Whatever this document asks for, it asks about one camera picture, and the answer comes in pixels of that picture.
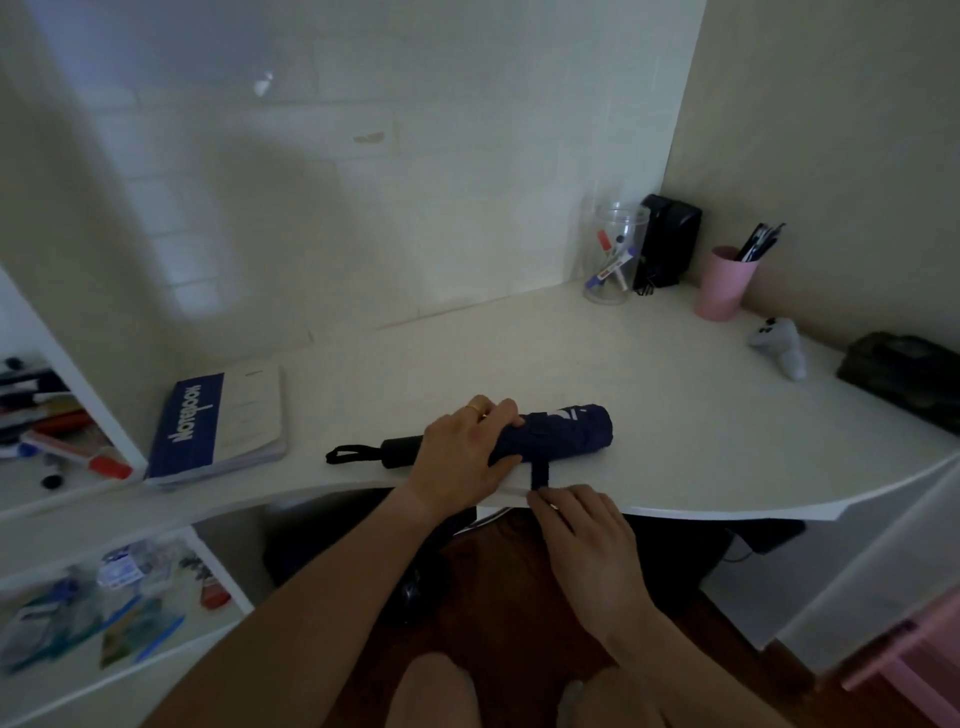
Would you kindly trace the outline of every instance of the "white desk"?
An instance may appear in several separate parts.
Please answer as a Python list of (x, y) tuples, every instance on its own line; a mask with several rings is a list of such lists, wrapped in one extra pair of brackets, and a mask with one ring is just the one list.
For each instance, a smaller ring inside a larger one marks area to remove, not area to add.
[[(607, 307), (570, 283), (281, 354), (286, 457), (5, 522), (0, 577), (246, 505), (397, 482), (403, 471), (324, 454), (417, 434), (478, 393), (521, 412), (606, 406), (612, 446), (551, 464), (550, 481), (590, 483), (644, 515), (831, 520), (957, 456), (957, 438), (838, 380), (839, 352), (804, 342), (808, 378), (791, 382), (744, 343), (759, 317), (702, 321), (695, 293)], [(529, 477), (520, 466), (485, 504), (522, 505)]]

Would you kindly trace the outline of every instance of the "pen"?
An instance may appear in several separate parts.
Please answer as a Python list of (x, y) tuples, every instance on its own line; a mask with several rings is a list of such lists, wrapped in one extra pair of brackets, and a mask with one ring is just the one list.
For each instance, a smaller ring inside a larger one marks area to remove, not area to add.
[(760, 223), (754, 228), (754, 231), (750, 233), (750, 237), (747, 238), (747, 242), (743, 244), (743, 247), (740, 249), (740, 252), (736, 254), (734, 260), (740, 263), (747, 262), (747, 259), (750, 253), (756, 247), (756, 243), (759, 241), (760, 236), (763, 235), (764, 231), (769, 230), (767, 226), (763, 223)]
[(780, 231), (783, 230), (784, 225), (786, 225), (786, 223), (780, 223), (772, 231), (770, 231), (770, 234), (767, 235), (756, 247), (756, 250), (753, 251), (750, 260), (760, 260), (771, 248), (777, 244), (777, 241), (780, 239)]

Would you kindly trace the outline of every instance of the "pen holder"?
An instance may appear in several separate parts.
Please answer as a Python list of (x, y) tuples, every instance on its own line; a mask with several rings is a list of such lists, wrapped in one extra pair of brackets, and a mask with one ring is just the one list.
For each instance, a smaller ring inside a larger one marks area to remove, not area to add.
[(741, 263), (733, 246), (725, 245), (710, 251), (707, 270), (700, 281), (700, 294), (693, 312), (708, 321), (728, 321), (740, 308), (750, 279), (759, 260)]

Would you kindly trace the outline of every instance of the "marker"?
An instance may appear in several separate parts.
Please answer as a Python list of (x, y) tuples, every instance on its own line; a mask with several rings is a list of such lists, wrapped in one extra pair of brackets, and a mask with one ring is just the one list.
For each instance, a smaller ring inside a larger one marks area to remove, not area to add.
[(39, 432), (28, 431), (20, 435), (20, 442), (33, 445), (35, 448), (44, 452), (49, 452), (64, 460), (70, 460), (74, 463), (80, 463), (89, 471), (94, 471), (106, 477), (113, 477), (117, 480), (126, 480), (133, 474), (133, 468), (119, 460), (114, 460), (106, 455), (90, 454), (80, 448), (74, 448), (67, 445), (62, 440), (49, 435), (41, 435)]

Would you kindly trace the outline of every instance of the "game controller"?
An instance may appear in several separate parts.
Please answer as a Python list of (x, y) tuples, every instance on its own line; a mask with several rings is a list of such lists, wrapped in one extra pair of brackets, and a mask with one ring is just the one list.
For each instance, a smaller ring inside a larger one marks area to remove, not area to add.
[(773, 357), (788, 379), (806, 377), (806, 360), (800, 351), (800, 334), (790, 319), (767, 319), (764, 326), (747, 337), (747, 343)]

